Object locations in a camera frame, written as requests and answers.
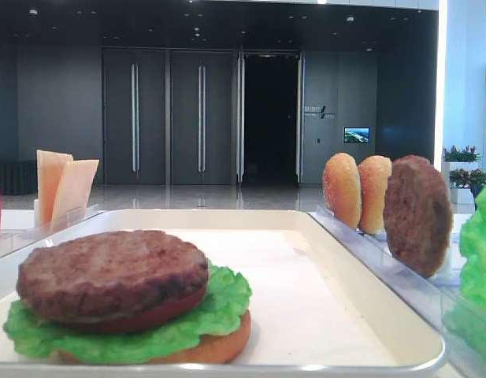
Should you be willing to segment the double door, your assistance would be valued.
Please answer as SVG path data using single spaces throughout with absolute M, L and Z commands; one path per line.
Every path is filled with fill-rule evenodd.
M 109 184 L 165 184 L 165 53 L 103 51 Z
M 232 182 L 232 55 L 173 51 L 172 184 Z

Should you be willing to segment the standing brown meat patty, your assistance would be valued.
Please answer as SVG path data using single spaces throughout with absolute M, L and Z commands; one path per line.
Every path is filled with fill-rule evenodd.
M 442 173 L 424 157 L 395 160 L 383 215 L 392 257 L 420 276 L 435 275 L 444 263 L 453 226 L 450 190 Z

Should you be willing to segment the lower flower planter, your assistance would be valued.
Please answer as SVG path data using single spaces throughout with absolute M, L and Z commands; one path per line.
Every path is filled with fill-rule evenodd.
M 486 172 L 482 169 L 455 169 L 450 172 L 451 201 L 466 205 L 475 202 L 475 198 L 486 185 Z

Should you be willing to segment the middle double door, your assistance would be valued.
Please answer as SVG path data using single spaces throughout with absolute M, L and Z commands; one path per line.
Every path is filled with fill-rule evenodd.
M 173 51 L 172 184 L 232 182 L 232 55 Z

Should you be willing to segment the yellow cheese slice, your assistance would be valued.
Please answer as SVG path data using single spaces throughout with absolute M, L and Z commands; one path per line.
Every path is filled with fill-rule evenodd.
M 39 201 L 39 224 L 49 223 L 52 219 L 54 200 L 64 165 L 73 161 L 71 154 L 37 150 L 37 180 Z
M 62 170 L 51 220 L 66 216 L 75 209 L 85 209 L 99 160 L 68 161 Z

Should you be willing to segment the right clear acrylic rack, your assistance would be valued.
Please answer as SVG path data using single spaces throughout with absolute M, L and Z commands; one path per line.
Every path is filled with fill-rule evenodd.
M 388 249 L 385 232 L 375 235 L 354 231 L 322 206 L 311 213 L 321 226 L 410 308 L 440 331 L 449 350 L 449 362 L 461 377 L 486 377 L 486 310 L 460 292 L 459 233 L 454 231 L 447 258 L 439 272 L 425 279 Z

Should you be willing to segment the left clear acrylic rack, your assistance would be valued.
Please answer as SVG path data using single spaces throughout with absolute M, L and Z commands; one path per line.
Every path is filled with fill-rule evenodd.
M 53 234 L 88 220 L 101 212 L 99 205 L 96 204 L 86 209 L 70 211 L 66 216 L 53 220 L 49 224 L 29 229 L 4 230 L 0 234 L 0 258 L 43 239 L 48 239 Z

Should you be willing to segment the white serving tray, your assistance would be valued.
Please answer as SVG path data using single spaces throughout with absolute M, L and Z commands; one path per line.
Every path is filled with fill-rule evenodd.
M 37 246 L 92 233 L 161 229 L 194 243 L 253 291 L 251 335 L 230 365 L 64 365 L 16 354 L 2 330 L 18 265 Z M 0 258 L 0 377 L 434 377 L 447 360 L 437 330 L 307 213 L 122 209 L 54 235 L 29 234 Z

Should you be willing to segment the flower planter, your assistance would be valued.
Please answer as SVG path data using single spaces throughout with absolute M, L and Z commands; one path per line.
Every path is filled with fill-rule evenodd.
M 453 145 L 450 149 L 443 148 L 441 170 L 444 177 L 449 180 L 450 173 L 456 169 L 472 171 L 478 168 L 480 155 L 475 146 L 465 146 L 462 149 Z
M 475 202 L 475 198 L 486 185 L 486 172 L 482 169 L 455 169 L 450 172 L 451 201 L 466 205 Z

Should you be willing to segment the brown meat patty on burger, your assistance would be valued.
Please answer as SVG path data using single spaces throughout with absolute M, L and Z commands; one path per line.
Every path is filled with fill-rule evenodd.
M 159 230 L 103 232 L 39 247 L 20 264 L 17 293 L 62 323 L 117 319 L 206 288 L 205 254 Z

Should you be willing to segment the clear acrylic rack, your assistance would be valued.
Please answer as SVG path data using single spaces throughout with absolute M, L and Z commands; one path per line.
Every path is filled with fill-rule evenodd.
M 0 258 L 43 239 L 48 239 L 53 234 L 88 220 L 101 212 L 99 205 L 96 204 L 86 209 L 70 211 L 66 216 L 53 220 L 49 224 L 29 229 L 4 230 L 0 234 Z
M 447 258 L 439 272 L 425 279 L 388 249 L 385 232 L 375 235 L 354 231 L 322 206 L 311 213 L 321 226 L 410 308 L 440 331 L 449 350 L 449 362 L 461 377 L 486 377 L 486 310 L 460 292 L 459 233 L 454 231 Z

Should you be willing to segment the bottom bun slice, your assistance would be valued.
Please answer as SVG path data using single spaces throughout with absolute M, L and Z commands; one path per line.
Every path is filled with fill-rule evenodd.
M 55 349 L 65 361 L 89 365 L 225 364 L 243 351 L 250 331 L 248 309 L 199 306 L 142 332 L 67 335 Z

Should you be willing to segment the red tomato slice on burger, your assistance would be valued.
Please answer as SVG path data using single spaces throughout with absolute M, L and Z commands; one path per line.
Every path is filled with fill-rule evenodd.
M 206 294 L 206 286 L 199 288 L 186 297 L 175 302 L 163 303 L 152 309 L 123 317 L 95 323 L 67 323 L 63 326 L 78 332 L 91 334 L 117 335 L 142 332 L 149 328 L 155 328 L 179 316 L 192 311 L 197 307 Z

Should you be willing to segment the left double door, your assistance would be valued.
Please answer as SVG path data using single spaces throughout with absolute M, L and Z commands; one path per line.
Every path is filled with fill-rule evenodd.
M 165 184 L 165 53 L 103 51 L 109 184 Z

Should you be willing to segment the green lettuce leaf on burger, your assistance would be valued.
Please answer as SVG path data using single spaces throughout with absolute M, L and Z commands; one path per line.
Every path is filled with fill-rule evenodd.
M 205 335 L 225 336 L 241 325 L 252 290 L 241 273 L 209 265 L 207 293 L 192 311 L 144 332 L 97 335 L 70 330 L 41 319 L 16 300 L 9 306 L 3 331 L 14 350 L 29 358 L 48 358 L 55 351 L 92 365 L 137 365 L 151 358 L 196 347 Z

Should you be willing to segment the standing green lettuce leaf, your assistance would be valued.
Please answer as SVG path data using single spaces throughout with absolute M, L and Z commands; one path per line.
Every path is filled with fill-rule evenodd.
M 466 259 L 460 278 L 464 299 L 486 311 L 486 186 L 477 196 L 477 210 L 460 231 L 459 251 Z M 445 326 L 486 357 L 486 320 L 457 304 L 444 318 Z

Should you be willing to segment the upper flower planter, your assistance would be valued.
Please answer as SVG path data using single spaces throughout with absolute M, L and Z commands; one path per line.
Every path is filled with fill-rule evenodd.
M 462 149 L 453 145 L 450 149 L 443 148 L 441 170 L 444 177 L 449 180 L 450 173 L 456 169 L 472 171 L 478 168 L 480 155 L 475 146 L 465 146 Z

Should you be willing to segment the left sesame bun slice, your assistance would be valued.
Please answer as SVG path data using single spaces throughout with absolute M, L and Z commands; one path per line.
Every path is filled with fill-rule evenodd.
M 356 229 L 362 215 L 361 181 L 358 166 L 346 153 L 334 154 L 325 164 L 323 192 L 334 216 Z

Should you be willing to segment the right sesame bun slice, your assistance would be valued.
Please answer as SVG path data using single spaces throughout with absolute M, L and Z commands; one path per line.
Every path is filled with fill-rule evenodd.
M 362 191 L 362 215 L 358 227 L 368 234 L 384 228 L 384 196 L 391 175 L 391 160 L 373 155 L 358 166 Z

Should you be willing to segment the sesame bun slice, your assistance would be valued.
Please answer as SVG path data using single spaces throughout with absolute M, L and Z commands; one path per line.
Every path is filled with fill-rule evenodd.
M 361 181 L 358 166 L 346 153 L 334 154 L 325 164 L 323 192 L 334 216 L 356 229 L 362 215 Z
M 358 166 L 362 191 L 362 215 L 358 227 L 368 234 L 384 228 L 384 196 L 391 175 L 391 160 L 373 155 Z

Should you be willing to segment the small wall screen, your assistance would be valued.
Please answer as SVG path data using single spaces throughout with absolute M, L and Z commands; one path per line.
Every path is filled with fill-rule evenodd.
M 369 128 L 344 128 L 343 142 L 344 143 L 369 143 L 370 129 Z

